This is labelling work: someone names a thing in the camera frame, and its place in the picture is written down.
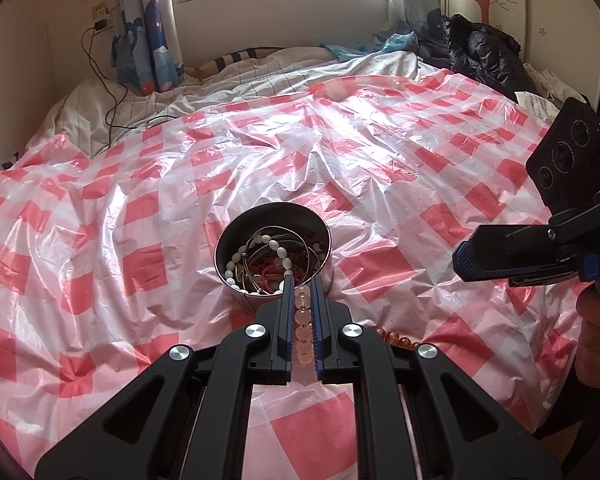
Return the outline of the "person right hand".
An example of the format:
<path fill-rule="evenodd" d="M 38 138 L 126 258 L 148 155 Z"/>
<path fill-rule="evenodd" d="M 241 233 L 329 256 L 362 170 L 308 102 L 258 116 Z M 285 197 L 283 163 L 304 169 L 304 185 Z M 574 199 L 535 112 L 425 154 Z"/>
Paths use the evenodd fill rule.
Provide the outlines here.
<path fill-rule="evenodd" d="M 574 367 L 582 384 L 600 389 L 600 294 L 594 285 L 580 293 L 577 312 L 582 327 Z"/>

